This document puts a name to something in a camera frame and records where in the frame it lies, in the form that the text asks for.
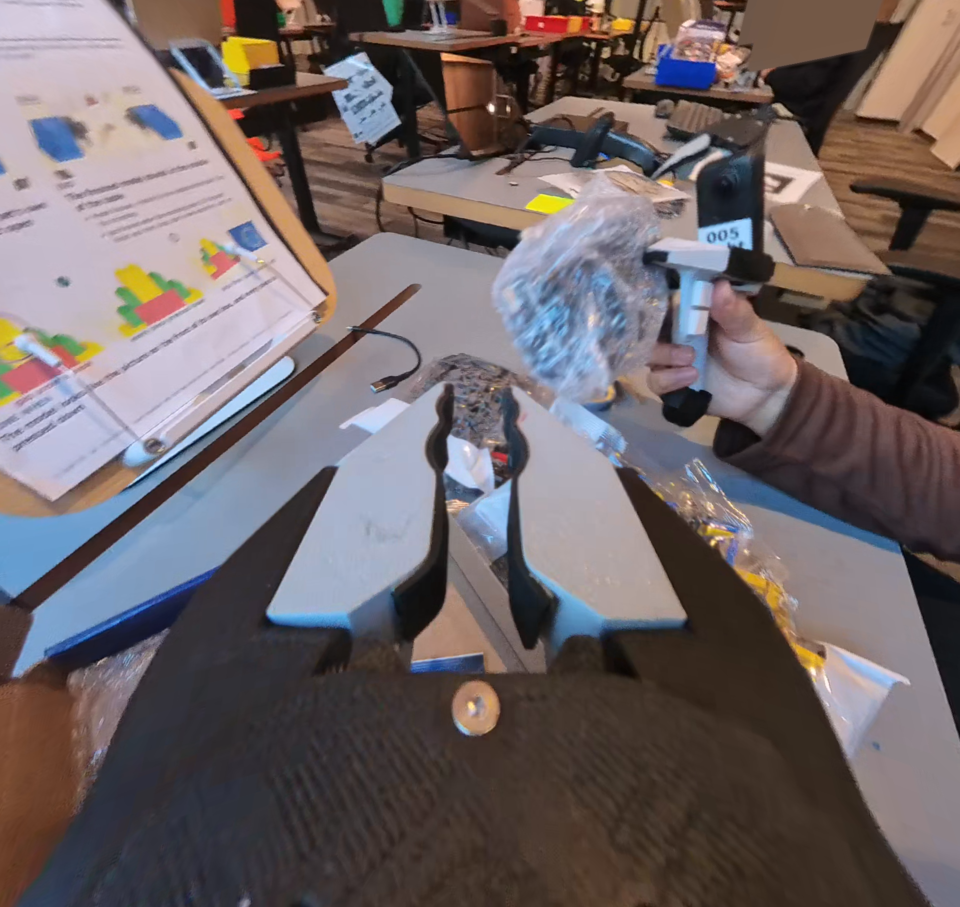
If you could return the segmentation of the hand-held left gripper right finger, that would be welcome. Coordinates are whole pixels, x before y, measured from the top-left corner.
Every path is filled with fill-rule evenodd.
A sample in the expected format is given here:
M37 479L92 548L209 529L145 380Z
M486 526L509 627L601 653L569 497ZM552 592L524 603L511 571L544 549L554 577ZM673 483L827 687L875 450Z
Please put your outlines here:
M522 646L674 630L688 616L608 458L517 387L508 447L507 593Z

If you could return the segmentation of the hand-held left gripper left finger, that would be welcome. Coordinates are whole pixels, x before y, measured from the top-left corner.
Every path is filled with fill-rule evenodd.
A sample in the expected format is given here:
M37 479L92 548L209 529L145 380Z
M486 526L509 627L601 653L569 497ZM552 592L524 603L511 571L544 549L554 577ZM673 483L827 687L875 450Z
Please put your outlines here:
M454 390L438 384L327 471L266 610L271 624L414 642L447 594Z

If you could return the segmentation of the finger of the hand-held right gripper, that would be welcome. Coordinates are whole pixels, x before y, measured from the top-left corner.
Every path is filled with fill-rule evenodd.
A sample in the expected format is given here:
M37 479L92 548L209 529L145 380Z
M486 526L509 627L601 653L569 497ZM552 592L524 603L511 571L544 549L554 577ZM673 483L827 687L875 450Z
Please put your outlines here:
M691 272L726 272L730 248L690 240L660 240L645 250L645 265L668 266Z

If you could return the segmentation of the clear bag of dark pieces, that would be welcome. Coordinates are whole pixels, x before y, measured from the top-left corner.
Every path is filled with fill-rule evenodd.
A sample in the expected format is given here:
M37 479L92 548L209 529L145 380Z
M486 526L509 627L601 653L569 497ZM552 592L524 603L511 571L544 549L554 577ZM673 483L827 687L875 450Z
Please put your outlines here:
M557 398L549 408L554 419L585 440L615 467L630 467L626 459L628 443L624 435L601 417L620 399L619 385L614 384L598 399L584 404ZM492 565L507 552L507 522L511 484L504 481L490 493L482 493L454 511L460 529L485 561Z

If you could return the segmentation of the clear bag of tan pieces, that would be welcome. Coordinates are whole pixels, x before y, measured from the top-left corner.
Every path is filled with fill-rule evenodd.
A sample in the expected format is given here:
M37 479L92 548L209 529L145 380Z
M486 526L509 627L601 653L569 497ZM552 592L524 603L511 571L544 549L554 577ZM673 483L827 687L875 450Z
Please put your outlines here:
M701 459L690 460L679 478L670 480L624 454L607 458L642 480L762 601L807 673L846 758L855 758L891 692L908 688L910 679L800 630L799 603L788 590L785 565L762 544L751 519Z

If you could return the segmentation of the blue robot kit box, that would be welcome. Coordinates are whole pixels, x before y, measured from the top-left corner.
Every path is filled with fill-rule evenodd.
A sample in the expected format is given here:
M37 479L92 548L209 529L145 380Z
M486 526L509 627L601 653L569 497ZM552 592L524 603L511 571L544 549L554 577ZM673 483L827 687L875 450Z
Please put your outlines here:
M144 612L124 615L119 625L99 629L108 654L136 642L162 639L192 593L212 576L194 580L148 601ZM75 742L75 701L64 672L43 668L31 678L12 678L14 663L32 625L32 615L2 590L2 905L15 905L34 881L72 821L87 758ZM467 604L466 589L451 581L438 620L414 645L414 660L457 657L493 648Z

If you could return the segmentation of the person's right forearm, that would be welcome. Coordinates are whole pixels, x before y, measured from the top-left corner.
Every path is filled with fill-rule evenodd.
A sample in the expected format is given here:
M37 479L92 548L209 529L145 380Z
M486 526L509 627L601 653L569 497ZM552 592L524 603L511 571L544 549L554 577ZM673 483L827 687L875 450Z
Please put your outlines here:
M715 456L918 554L959 561L959 434L806 361L759 435L722 419Z

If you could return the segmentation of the background grey desk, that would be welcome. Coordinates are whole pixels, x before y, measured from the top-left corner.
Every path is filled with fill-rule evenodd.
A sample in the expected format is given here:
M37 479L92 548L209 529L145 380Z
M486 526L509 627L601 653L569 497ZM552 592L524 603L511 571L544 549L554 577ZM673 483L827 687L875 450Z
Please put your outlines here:
M628 124L630 135L642 139L663 152L673 152L679 143L666 136L666 122L655 116L652 105L587 97L561 97L528 114L531 122L546 120L555 114L586 116L596 110L609 110ZM507 159L497 157L471 162L454 156L423 158L417 163L383 178L383 198L390 204L492 225L523 230L536 224L543 215L527 209L536 196L558 191L542 181L542 176L560 174L569 168L571 150L559 148L540 159L525 162L511 173L500 174ZM830 301L848 301L856 297L870 279L836 269L817 269L795 265L772 226L765 227L765 249L777 261L774 286Z
M751 109L771 104L773 92L767 86L747 85L730 86L714 83L708 88L690 88L682 86L660 85L653 73L635 71L622 79L619 85L621 101L654 105L665 99L686 100L706 104L716 109Z

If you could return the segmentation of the dark brown desk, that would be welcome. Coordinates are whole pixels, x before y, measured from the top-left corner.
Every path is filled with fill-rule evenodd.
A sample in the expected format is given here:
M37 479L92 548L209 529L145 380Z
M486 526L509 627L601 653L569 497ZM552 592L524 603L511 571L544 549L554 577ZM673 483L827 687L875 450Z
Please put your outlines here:
M564 46L598 39L591 31L563 33L520 31L505 35L448 28L372 30L352 32L348 38L363 50L396 49L399 98L398 131L393 133L409 159L422 156L422 137L418 126L417 86L427 89L443 114L448 113L448 93L444 79L446 66L466 65L468 61L490 64L498 76L512 88L512 96L523 115L530 112L532 76L538 61L549 57L547 93L556 88L559 55Z
M298 130L323 119L333 106L332 94L345 89L341 78L314 73L297 73L293 84L230 92L219 103L243 114L237 124L249 137L272 138L279 145L290 181L295 208L302 225L324 254L347 250L357 241L353 235L340 236L324 229L311 193Z

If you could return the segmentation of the person's right hand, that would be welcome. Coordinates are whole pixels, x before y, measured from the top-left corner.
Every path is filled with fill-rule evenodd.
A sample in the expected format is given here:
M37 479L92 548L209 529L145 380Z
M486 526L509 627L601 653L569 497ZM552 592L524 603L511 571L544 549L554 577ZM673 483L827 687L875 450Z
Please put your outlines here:
M708 413L764 438L792 395L797 359L728 280L713 285L707 328Z

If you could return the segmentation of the distant grey gripper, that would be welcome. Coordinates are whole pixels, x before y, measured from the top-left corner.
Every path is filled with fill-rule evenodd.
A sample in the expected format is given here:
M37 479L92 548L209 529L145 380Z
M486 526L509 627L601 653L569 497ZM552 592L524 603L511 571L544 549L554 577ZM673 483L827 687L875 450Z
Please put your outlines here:
M733 152L726 142L704 132L682 143L647 177L652 181L695 181L705 165Z

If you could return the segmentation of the black keyboard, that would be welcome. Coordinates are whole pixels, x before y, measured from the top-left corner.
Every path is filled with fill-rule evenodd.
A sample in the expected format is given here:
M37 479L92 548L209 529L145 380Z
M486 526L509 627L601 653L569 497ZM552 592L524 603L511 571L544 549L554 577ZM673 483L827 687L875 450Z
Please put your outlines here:
M669 116L664 118L664 138L687 143L741 114L742 111L726 111L702 102L680 99L673 103Z

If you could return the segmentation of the small blue bin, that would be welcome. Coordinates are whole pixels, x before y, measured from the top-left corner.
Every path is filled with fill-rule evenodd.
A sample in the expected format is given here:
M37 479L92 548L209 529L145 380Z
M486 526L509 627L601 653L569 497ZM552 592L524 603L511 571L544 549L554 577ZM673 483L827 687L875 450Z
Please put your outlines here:
M716 80L717 67L714 61L678 58L673 55L673 49L666 46L659 51L654 71L656 86L707 91Z

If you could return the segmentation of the black office chair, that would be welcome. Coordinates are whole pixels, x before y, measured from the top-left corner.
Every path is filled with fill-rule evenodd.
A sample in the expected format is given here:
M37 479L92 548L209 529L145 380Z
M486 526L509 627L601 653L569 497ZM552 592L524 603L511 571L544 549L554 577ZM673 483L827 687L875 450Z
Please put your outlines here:
M916 343L885 399L934 421L943 415L937 404L958 401L950 363L959 335L958 255L952 261L940 261L913 248L932 213L958 212L958 187L924 186L881 177L852 182L850 190L895 203L899 208L893 235L879 258L896 280L912 283L928 295L932 310L919 325Z

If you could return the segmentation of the white stand base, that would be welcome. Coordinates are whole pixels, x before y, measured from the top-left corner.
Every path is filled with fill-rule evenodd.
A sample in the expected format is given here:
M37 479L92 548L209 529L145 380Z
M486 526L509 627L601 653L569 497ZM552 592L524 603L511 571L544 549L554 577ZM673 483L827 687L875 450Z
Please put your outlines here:
M296 371L294 358L286 356L267 368L260 376L248 384L235 397L227 402L222 409L216 411L208 420L200 424L194 431L187 434L183 440L165 455L153 462L148 468L129 483L126 487L133 488L147 476L156 472L165 466L169 461L179 457L191 446L198 444L202 439L220 428L225 423L233 420L236 416L243 414L246 409L257 403L262 397L268 395L271 391L282 385Z

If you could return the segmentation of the hanging white paper sheet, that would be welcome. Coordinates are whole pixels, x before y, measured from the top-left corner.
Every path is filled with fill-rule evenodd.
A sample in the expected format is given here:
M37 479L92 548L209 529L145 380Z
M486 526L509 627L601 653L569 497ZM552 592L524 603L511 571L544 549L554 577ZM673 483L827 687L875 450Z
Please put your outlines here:
M365 52L325 67L323 74L346 82L333 91L333 99L354 143L376 145L402 126L393 86Z

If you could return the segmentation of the yellow plastic bin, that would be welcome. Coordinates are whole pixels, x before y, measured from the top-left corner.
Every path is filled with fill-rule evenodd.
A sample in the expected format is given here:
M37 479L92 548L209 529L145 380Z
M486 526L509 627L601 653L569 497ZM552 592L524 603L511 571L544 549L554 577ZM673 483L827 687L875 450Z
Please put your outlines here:
M221 43L224 66L241 87L257 87L260 74L282 68L276 41L264 38L231 35Z

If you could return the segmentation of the white tablet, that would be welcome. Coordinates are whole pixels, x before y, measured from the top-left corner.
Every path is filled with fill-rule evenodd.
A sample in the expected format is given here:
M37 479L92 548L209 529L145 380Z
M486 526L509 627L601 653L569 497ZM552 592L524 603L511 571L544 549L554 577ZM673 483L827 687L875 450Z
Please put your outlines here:
M215 46L202 38L178 38L169 43L176 66L212 97L224 100L247 93Z

